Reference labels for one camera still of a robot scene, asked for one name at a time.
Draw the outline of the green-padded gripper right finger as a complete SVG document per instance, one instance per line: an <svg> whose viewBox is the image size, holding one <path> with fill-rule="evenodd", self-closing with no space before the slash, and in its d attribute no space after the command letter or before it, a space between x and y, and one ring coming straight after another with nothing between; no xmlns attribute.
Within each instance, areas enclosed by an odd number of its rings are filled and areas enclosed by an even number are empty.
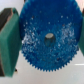
<svg viewBox="0 0 84 84"><path fill-rule="evenodd" d="M84 20L82 21L81 27L80 27L80 39L78 42L79 48L84 56Z"/></svg>

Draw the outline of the green-padded gripper left finger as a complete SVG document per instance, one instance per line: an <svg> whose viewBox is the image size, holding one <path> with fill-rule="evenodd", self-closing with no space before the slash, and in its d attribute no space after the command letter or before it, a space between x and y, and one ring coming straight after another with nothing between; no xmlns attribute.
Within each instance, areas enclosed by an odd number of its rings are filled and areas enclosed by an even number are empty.
<svg viewBox="0 0 84 84"><path fill-rule="evenodd" d="M15 8L0 12L0 77L12 77L21 48L19 15Z"/></svg>

